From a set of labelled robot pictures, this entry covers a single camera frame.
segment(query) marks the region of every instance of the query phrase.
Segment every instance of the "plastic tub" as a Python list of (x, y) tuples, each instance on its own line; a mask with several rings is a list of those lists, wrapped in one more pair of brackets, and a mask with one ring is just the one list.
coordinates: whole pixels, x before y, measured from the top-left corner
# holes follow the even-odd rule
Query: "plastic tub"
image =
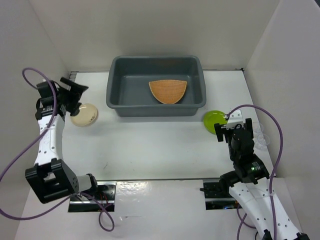
[[(187, 81), (184, 96), (176, 104), (162, 104), (149, 82)], [(195, 56), (118, 56), (111, 65), (106, 104), (121, 117), (193, 116), (206, 104), (206, 85)]]

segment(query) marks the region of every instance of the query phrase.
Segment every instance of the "green plate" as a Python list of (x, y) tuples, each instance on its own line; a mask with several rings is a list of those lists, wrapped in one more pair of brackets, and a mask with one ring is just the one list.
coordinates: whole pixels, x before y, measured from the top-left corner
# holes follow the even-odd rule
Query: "green plate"
[(226, 124), (225, 113), (218, 110), (208, 111), (203, 118), (205, 128), (212, 134), (216, 134), (215, 124)]

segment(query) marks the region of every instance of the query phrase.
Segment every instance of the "white robot part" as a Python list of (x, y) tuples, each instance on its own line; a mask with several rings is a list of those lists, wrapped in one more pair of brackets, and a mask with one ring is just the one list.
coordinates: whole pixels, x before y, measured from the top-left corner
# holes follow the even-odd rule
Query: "white robot part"
[[(40, 134), (47, 128), (51, 115), (38, 120)], [(62, 156), (62, 133), (65, 121), (58, 114), (54, 117), (51, 126), (39, 142), (38, 155), (34, 164), (39, 166), (50, 163), (51, 159), (63, 159)]]
[(228, 122), (226, 124), (226, 129), (232, 130), (235, 129), (236, 126), (239, 126), (239, 128), (240, 126), (244, 126), (244, 119), (241, 110), (236, 110), (229, 116)]
[[(262, 178), (258, 184), (238, 182), (229, 188), (229, 193), (242, 206), (248, 217), (254, 223), (259, 236), (264, 236), (264, 230), (274, 235), (274, 221), (271, 207), (271, 199), (268, 191), (269, 180)], [(291, 222), (277, 194), (273, 192), (276, 231), (278, 239), (295, 240), (300, 231)]]

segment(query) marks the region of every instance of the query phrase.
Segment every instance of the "white table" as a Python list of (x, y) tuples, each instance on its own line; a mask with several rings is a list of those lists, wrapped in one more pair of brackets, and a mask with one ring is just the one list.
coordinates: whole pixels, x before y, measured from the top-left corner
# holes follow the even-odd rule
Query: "white table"
[[(276, 178), (273, 185), (291, 221), (301, 230), (285, 180)], [(110, 213), (115, 221), (113, 232), (100, 228), (98, 212), (68, 213), (65, 202), (41, 218), (21, 221), (15, 240), (235, 240), (240, 223), (236, 210), (206, 210), (201, 187), (202, 180), (118, 182), (115, 212)], [(22, 216), (42, 213), (56, 203), (41, 204), (31, 190)], [(102, 219), (110, 228), (108, 217)], [(255, 233), (243, 226), (240, 239), (253, 240)]]
[[(89, 86), (81, 102), (98, 108), (98, 119), (89, 127), (65, 120), (63, 159), (77, 175), (92, 173), (98, 180), (203, 179), (233, 170), (228, 145), (205, 129), (202, 118), (210, 110), (227, 113), (252, 104), (242, 71), (205, 71), (207, 103), (189, 117), (118, 117), (106, 105), (108, 76), (76, 75), (76, 83)], [(258, 122), (253, 108), (242, 113)], [(271, 173), (267, 148), (255, 152)]]

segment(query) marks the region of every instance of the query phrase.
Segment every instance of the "wall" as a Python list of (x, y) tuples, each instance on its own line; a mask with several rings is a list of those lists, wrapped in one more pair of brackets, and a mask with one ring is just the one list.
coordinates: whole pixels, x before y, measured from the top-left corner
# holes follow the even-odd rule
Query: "wall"
[[(302, 229), (319, 238), (320, 183), (320, 8), (314, 0), (281, 0), (245, 77), (255, 104), (279, 120), (284, 149), (278, 175), (286, 182)], [(258, 115), (271, 138), (275, 160), (279, 134)]]
[(30, 0), (68, 69), (118, 55), (192, 54), (204, 69), (244, 68), (279, 0)]
[[(37, 91), (21, 75), (24, 67), (35, 67), (51, 79), (67, 75), (67, 70), (39, 22), (28, 0), (3, 0), (0, 8), (0, 170), (38, 134), (35, 119)], [(28, 74), (32, 83), (40, 78)], [(25, 169), (33, 165), (37, 149), (33, 148), (10, 169), (0, 183), (1, 208), (21, 216), (29, 187)], [(0, 216), (1, 239), (12, 240), (19, 222)]]

